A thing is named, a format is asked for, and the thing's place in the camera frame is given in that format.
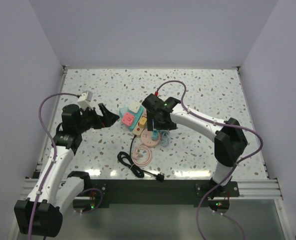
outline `speckled table surface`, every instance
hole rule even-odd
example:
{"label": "speckled table surface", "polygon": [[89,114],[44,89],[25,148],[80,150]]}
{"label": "speckled table surface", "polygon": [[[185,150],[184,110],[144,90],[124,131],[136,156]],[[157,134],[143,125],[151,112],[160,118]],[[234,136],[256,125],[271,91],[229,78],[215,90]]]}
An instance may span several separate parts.
{"label": "speckled table surface", "polygon": [[[233,117],[241,125],[253,128],[245,96],[236,70],[207,69],[69,69],[62,92],[93,92],[92,105],[104,103],[108,110],[118,113],[121,107],[128,107],[132,101],[140,101],[167,80],[181,80],[188,88],[185,103],[191,108],[221,119]],[[180,98],[183,88],[180,84],[165,85],[161,95]],[[61,122],[61,110],[67,104],[76,104],[76,98],[60,98],[51,133]],[[152,149],[153,159],[144,169],[162,172],[166,179],[209,179],[215,170],[213,143],[189,128],[179,125],[171,131],[168,147],[160,145]],[[244,152],[251,153],[258,148],[257,140],[245,133],[249,145]],[[71,171],[87,171],[92,179],[138,179],[117,162],[120,151],[129,152],[132,133],[121,121],[110,128],[89,130],[83,134],[83,142],[64,178]],[[141,143],[136,139],[134,146]],[[46,162],[50,149],[47,142],[43,153]],[[233,174],[234,180],[267,179],[261,154],[245,160]]]}

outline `pink toy block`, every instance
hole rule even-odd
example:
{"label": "pink toy block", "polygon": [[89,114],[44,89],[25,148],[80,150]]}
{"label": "pink toy block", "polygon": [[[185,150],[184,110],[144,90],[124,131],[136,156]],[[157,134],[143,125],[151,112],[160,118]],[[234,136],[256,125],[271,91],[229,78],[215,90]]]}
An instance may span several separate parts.
{"label": "pink toy block", "polygon": [[132,115],[129,112],[126,112],[126,114],[123,116],[122,118],[122,123],[127,125],[128,127],[132,125],[133,121],[134,121],[134,115]]}

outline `cable connector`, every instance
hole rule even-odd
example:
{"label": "cable connector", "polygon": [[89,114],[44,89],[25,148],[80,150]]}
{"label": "cable connector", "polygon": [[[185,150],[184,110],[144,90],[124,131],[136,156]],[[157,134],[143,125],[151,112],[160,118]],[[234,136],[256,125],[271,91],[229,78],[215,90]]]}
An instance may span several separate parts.
{"label": "cable connector", "polygon": [[164,180],[164,175],[158,173],[158,174],[156,175],[156,180],[162,183],[163,180]]}
{"label": "cable connector", "polygon": [[90,91],[84,91],[81,96],[78,98],[77,103],[83,109],[86,110],[87,108],[92,109],[90,102],[92,99],[93,93]]}

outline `gray wall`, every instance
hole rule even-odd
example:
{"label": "gray wall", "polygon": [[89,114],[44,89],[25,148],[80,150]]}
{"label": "gray wall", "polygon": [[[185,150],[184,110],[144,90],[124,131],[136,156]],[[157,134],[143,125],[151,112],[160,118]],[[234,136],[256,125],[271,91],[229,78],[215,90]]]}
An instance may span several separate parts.
{"label": "gray wall", "polygon": [[249,56],[241,79],[263,154],[278,177],[296,233],[296,0],[279,0]]}
{"label": "gray wall", "polygon": [[[28,0],[0,0],[0,240],[6,239],[24,177],[40,152],[39,103],[58,92],[60,75]],[[47,105],[46,120],[50,112]]]}
{"label": "gray wall", "polygon": [[240,66],[277,0],[30,0],[60,62]]}

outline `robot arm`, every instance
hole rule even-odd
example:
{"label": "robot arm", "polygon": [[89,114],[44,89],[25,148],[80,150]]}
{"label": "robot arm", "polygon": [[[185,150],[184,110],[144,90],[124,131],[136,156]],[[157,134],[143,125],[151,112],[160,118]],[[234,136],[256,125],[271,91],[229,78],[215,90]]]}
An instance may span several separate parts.
{"label": "robot arm", "polygon": [[[118,115],[109,112],[102,103],[99,104],[102,116],[98,115],[90,106],[91,96],[91,92],[84,92],[77,101],[79,106],[70,104],[62,109],[62,123],[57,127],[53,138],[57,150],[56,158],[53,160],[52,149],[36,186],[26,200],[18,200],[14,207],[21,233],[28,233],[29,219],[34,213],[32,234],[55,237],[61,228],[62,215],[73,199],[83,190],[91,188],[89,174],[74,171],[59,189],[63,174],[82,142],[81,134],[91,128],[108,128],[119,119]],[[33,212],[37,195],[37,206]]]}
{"label": "robot arm", "polygon": [[[231,171],[237,159],[248,145],[247,139],[241,129],[210,124],[193,116],[190,114],[190,111],[222,124],[240,125],[236,119],[230,118],[228,121],[224,121],[193,109],[185,111],[180,103],[178,99],[173,97],[163,101],[154,94],[150,94],[142,103],[147,109],[148,130],[153,130],[152,122],[157,130],[173,130],[177,128],[177,124],[181,124],[210,139],[214,143],[215,157],[218,161],[215,173],[211,179],[214,182],[213,184],[216,185]],[[231,177],[226,179],[221,185],[225,186]]]}

